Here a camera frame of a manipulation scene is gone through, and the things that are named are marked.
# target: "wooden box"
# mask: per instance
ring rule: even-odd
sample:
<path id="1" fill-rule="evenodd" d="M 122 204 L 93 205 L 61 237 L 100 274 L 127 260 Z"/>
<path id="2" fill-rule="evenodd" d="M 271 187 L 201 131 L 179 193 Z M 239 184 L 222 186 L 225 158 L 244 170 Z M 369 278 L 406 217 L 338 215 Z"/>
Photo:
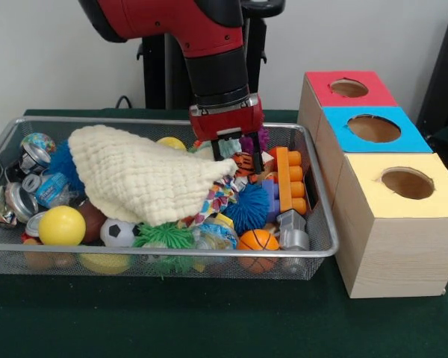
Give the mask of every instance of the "wooden box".
<path id="1" fill-rule="evenodd" d="M 397 103 L 375 72 L 307 72 L 298 123 L 315 141 L 323 107 L 395 107 Z"/>
<path id="2" fill-rule="evenodd" d="M 343 153 L 432 153 L 400 107 L 324 107 L 315 148 L 331 204 Z"/>
<path id="3" fill-rule="evenodd" d="M 333 214 L 351 298 L 442 294 L 448 171 L 437 154 L 347 154 Z"/>

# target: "white cloth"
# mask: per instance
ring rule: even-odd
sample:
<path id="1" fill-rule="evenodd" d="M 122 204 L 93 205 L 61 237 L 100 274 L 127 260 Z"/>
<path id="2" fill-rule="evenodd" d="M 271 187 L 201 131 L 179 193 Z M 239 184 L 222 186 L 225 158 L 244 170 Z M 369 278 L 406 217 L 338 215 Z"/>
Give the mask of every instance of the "white cloth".
<path id="1" fill-rule="evenodd" d="M 74 131 L 69 149 L 94 206 L 151 226 L 196 215 L 213 182 L 237 170 L 232 159 L 203 160 L 104 125 Z"/>

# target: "blue spiky ball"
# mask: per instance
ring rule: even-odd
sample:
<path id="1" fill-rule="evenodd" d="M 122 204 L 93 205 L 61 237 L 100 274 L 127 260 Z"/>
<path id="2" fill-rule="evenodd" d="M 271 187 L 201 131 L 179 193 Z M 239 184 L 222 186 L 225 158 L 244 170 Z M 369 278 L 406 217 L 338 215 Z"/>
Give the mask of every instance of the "blue spiky ball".
<path id="1" fill-rule="evenodd" d="M 266 224 L 269 210 L 267 192 L 258 184 L 249 184 L 239 192 L 236 204 L 229 204 L 223 214 L 234 222 L 237 235 L 249 230 L 261 229 Z"/>
<path id="2" fill-rule="evenodd" d="M 69 182 L 69 188 L 84 195 L 84 184 L 78 176 L 76 165 L 73 163 L 73 157 L 69 150 L 68 141 L 65 140 L 58 147 L 55 153 L 52 153 L 52 161 L 50 162 L 49 173 L 55 174 L 60 172 Z"/>

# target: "purple toy block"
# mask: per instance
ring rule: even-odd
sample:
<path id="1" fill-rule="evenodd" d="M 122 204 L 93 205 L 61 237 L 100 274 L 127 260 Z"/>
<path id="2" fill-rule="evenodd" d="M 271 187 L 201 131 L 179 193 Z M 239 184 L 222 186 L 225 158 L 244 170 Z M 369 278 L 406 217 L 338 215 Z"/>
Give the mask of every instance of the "purple toy block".
<path id="1" fill-rule="evenodd" d="M 274 180 L 264 180 L 262 187 L 267 192 L 269 200 L 269 212 L 267 213 L 267 222 L 275 222 L 277 215 L 280 214 L 280 202 L 279 202 L 279 185 L 274 184 Z"/>

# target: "round hole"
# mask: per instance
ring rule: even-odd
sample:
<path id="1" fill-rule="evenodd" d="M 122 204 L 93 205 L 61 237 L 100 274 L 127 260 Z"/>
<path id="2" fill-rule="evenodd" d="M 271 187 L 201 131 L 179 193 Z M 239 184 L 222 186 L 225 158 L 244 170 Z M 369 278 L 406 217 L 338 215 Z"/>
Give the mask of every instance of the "round hole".
<path id="1" fill-rule="evenodd" d="M 368 88 L 364 84 L 348 78 L 336 80 L 330 85 L 330 88 L 332 92 L 348 98 L 363 97 L 368 94 Z"/>
<path id="2" fill-rule="evenodd" d="M 368 142 L 393 142 L 402 135 L 400 128 L 393 122 L 383 117 L 372 116 L 370 114 L 353 117 L 347 124 L 357 137 Z"/>
<path id="3" fill-rule="evenodd" d="M 392 168 L 382 175 L 385 186 L 403 198 L 421 200 L 435 191 L 433 180 L 412 168 Z"/>

